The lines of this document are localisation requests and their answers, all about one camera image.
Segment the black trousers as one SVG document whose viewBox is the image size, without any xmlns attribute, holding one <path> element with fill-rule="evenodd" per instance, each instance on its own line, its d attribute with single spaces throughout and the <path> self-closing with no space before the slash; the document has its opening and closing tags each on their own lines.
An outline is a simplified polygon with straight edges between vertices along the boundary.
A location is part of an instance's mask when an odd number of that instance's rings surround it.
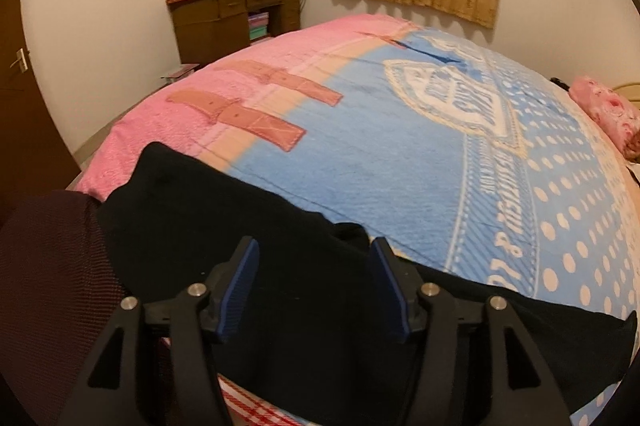
<svg viewBox="0 0 640 426">
<path fill-rule="evenodd" d="M 98 220 L 117 279 L 145 303 L 206 281 L 242 237 L 254 238 L 258 270 L 221 357 L 224 375 L 323 425 L 409 425 L 423 349 L 386 328 L 374 239 L 361 225 L 333 223 L 158 142 Z M 506 298 L 570 413 L 631 372 L 635 316 L 530 299 L 399 259 L 454 297 Z"/>
</svg>

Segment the red mesh fabric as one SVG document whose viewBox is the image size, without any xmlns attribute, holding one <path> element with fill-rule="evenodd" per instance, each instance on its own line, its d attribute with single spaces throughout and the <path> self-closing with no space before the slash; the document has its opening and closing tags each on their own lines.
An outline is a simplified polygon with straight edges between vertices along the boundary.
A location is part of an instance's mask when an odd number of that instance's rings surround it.
<svg viewBox="0 0 640 426">
<path fill-rule="evenodd" d="M 1 229 L 1 374 L 39 425 L 58 421 L 122 299 L 85 194 L 24 204 Z"/>
</svg>

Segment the dark brown door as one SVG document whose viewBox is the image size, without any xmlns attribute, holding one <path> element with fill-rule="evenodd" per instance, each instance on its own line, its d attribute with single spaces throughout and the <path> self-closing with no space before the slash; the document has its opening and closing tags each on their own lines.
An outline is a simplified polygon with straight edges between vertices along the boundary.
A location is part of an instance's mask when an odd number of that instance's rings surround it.
<svg viewBox="0 0 640 426">
<path fill-rule="evenodd" d="M 24 48 L 29 71 L 10 69 Z M 62 190 L 80 169 L 40 92 L 23 30 L 21 0 L 1 0 L 1 221 L 50 190 Z"/>
</svg>

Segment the blue polka dot blanket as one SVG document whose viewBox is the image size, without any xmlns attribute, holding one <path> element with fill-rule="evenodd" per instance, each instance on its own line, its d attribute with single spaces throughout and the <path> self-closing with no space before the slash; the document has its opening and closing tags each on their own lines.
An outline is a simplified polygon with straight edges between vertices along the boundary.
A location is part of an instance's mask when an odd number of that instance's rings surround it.
<svg viewBox="0 0 640 426">
<path fill-rule="evenodd" d="M 236 52 L 150 96 L 78 183 L 107 198 L 162 142 L 398 255 L 545 301 L 639 309 L 639 189 L 565 92 L 385 15 Z"/>
</svg>

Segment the pink floral folded blanket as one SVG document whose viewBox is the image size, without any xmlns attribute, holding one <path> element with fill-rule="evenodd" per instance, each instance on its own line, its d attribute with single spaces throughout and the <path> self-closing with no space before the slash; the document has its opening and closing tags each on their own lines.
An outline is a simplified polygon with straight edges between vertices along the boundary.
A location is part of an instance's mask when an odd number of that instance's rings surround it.
<svg viewBox="0 0 640 426">
<path fill-rule="evenodd" d="M 629 161 L 639 160 L 639 109 L 607 86 L 578 77 L 568 95 Z"/>
</svg>

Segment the cream wooden headboard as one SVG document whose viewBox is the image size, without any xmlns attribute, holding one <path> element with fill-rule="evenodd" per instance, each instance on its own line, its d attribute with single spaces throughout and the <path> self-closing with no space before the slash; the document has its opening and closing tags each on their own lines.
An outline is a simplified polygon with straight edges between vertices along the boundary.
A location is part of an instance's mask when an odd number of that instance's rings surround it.
<svg viewBox="0 0 640 426">
<path fill-rule="evenodd" d="M 613 89 L 618 95 L 623 96 L 629 103 L 640 109 L 640 83 L 630 82 L 620 84 Z"/>
</svg>

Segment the dark brown wooden desk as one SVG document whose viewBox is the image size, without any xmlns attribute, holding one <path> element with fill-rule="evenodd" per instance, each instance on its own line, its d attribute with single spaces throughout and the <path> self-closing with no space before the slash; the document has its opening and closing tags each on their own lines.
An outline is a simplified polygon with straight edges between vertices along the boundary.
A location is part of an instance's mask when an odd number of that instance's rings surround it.
<svg viewBox="0 0 640 426">
<path fill-rule="evenodd" d="M 262 38 L 299 30 L 303 0 L 167 0 L 180 62 L 204 67 L 247 48 L 262 19 Z"/>
</svg>

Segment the colourful stacked books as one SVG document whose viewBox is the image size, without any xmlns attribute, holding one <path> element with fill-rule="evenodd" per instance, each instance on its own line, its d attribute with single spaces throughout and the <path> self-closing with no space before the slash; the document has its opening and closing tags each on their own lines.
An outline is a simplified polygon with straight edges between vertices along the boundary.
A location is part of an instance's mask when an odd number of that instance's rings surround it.
<svg viewBox="0 0 640 426">
<path fill-rule="evenodd" d="M 265 38 L 269 34 L 269 13 L 261 12 L 248 16 L 248 29 L 250 30 L 250 41 Z"/>
</svg>

